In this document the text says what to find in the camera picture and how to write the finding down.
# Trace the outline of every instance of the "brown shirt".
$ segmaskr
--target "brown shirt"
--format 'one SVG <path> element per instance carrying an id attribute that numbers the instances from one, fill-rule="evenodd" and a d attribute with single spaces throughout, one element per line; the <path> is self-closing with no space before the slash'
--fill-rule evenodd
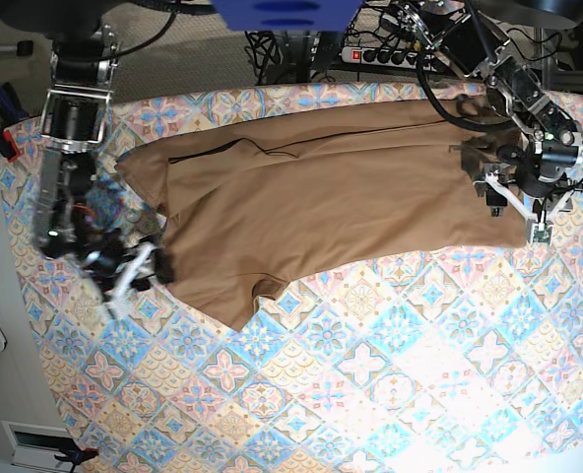
<path id="1" fill-rule="evenodd" d="M 169 290 L 240 330 L 258 296 L 345 263 L 523 245 L 519 214 L 492 218 L 461 170 L 473 136 L 426 101 L 372 103 L 159 140 L 118 170 L 167 215 Z"/>

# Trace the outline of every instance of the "tiled pattern fabric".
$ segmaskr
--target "tiled pattern fabric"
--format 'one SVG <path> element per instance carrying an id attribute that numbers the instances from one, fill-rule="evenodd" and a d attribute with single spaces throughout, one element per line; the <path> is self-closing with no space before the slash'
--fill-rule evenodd
<path id="1" fill-rule="evenodd" d="M 91 206 L 135 239 L 156 228 L 154 216 L 108 178 L 132 148 L 265 116 L 420 98 L 410 85 L 310 85 L 120 105 Z M 583 125 L 583 97 L 555 99 Z M 87 469 L 458 471 L 583 445 L 583 194 L 550 247 L 349 264 L 292 283 L 240 333 L 163 288 L 133 295 L 130 316 L 110 321 L 74 266 L 32 248 L 44 142 L 35 121 L 12 133 L 22 155 L 0 159 L 12 252 L 62 420 L 100 451 Z"/>

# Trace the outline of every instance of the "red clamp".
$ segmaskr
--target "red clamp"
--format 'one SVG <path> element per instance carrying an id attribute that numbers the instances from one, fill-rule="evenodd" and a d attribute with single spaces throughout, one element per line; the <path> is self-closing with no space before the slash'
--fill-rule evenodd
<path id="1" fill-rule="evenodd" d="M 18 146 L 8 130 L 3 130 L 0 123 L 0 154 L 7 158 L 7 161 L 14 161 L 19 155 Z"/>

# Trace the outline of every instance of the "table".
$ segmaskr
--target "table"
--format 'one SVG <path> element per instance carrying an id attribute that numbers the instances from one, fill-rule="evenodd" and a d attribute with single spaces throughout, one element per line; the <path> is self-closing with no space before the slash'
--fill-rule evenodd
<path id="1" fill-rule="evenodd" d="M 583 97 L 553 97 L 583 125 Z M 89 205 L 135 239 L 155 228 L 154 215 L 109 178 L 135 147 L 420 98 L 413 85 L 312 84 L 118 105 Z M 44 141 L 35 120 L 11 131 L 22 153 L 0 159 L 11 249 L 62 420 L 79 445 L 99 448 L 88 470 L 460 471 L 583 445 L 583 195 L 550 247 L 349 264 L 292 283 L 240 333 L 163 288 L 134 295 L 130 316 L 110 321 L 74 266 L 32 248 Z"/>

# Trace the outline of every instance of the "power strip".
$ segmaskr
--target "power strip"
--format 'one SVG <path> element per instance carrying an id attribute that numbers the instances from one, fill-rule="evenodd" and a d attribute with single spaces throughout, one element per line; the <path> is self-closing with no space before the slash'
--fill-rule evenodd
<path id="1" fill-rule="evenodd" d="M 342 61 L 349 64 L 367 64 L 372 66 L 390 67 L 393 69 L 410 69 L 417 70 L 417 58 L 419 54 L 416 51 L 406 49 L 396 49 L 392 51 L 389 48 L 383 48 L 377 51 L 376 47 L 350 47 L 342 48 Z M 425 67 L 428 72 L 438 74 L 447 74 L 449 68 L 439 60 L 433 60 L 431 66 Z"/>

